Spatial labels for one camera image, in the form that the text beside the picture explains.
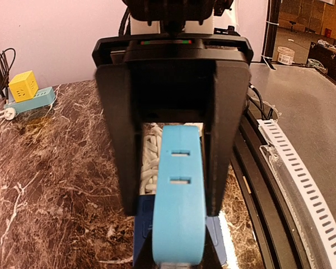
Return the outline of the teal power strip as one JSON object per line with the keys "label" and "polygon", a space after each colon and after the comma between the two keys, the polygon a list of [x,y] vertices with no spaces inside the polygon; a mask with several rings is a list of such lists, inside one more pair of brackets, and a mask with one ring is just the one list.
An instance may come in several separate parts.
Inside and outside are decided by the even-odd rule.
{"label": "teal power strip", "polygon": [[47,87],[37,91],[36,95],[29,100],[16,103],[15,101],[5,104],[4,108],[13,108],[17,114],[27,112],[29,110],[52,105],[56,100],[53,87]]}

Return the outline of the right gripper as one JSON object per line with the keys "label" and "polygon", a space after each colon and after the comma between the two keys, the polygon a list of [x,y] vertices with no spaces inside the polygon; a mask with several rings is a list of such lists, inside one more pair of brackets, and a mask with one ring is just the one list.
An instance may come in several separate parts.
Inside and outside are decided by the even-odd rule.
{"label": "right gripper", "polygon": [[137,213],[142,124],[204,123],[208,216],[218,215],[253,50],[232,35],[102,38],[92,57],[126,215]]}

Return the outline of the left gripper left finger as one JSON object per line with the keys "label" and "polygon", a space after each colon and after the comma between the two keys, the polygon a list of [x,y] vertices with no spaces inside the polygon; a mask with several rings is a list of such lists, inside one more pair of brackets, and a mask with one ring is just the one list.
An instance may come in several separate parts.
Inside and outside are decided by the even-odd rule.
{"label": "left gripper left finger", "polygon": [[134,231],[133,237],[133,268],[154,269],[156,264],[152,253],[152,232],[149,231],[144,238]]}

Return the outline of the yellow cube socket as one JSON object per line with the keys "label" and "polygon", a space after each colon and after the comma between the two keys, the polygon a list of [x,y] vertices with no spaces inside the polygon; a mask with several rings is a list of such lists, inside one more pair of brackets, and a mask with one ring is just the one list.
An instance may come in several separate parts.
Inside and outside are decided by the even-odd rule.
{"label": "yellow cube socket", "polygon": [[17,74],[8,85],[16,103],[32,99],[39,89],[33,71]]}

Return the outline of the dark blue cube socket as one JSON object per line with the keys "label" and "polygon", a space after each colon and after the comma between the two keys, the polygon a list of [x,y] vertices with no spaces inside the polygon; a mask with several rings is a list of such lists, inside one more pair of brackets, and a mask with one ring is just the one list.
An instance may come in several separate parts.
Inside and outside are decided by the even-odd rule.
{"label": "dark blue cube socket", "polygon": [[140,196],[134,231],[144,238],[152,232],[152,253],[156,268],[201,268],[206,226],[221,266],[227,263],[222,214],[205,217],[202,211],[189,213],[182,198],[155,206],[155,195]]}

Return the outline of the blue adapter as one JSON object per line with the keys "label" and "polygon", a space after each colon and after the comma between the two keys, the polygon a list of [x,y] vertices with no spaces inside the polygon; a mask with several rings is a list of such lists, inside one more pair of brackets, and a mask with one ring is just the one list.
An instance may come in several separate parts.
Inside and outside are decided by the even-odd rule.
{"label": "blue adapter", "polygon": [[206,217],[203,161],[196,126],[164,126],[155,206],[182,198],[189,213]]}

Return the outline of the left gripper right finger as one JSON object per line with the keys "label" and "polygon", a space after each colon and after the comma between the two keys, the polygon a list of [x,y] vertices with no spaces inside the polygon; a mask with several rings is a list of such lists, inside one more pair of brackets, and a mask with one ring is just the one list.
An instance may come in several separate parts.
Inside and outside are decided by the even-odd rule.
{"label": "left gripper right finger", "polygon": [[201,268],[202,269],[221,269],[222,268],[207,226],[206,226],[204,253],[203,253],[203,259],[201,262]]}

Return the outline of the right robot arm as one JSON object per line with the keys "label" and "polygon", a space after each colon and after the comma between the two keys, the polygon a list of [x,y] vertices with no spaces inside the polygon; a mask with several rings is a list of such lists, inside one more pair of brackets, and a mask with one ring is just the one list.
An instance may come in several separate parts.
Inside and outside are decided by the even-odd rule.
{"label": "right robot arm", "polygon": [[160,34],[97,41],[92,57],[106,125],[115,151],[122,204],[137,212],[143,149],[149,122],[204,126],[206,208],[218,214],[235,134],[243,114],[252,48],[233,35],[185,33],[221,14],[231,1],[126,1],[133,20],[158,23]]}

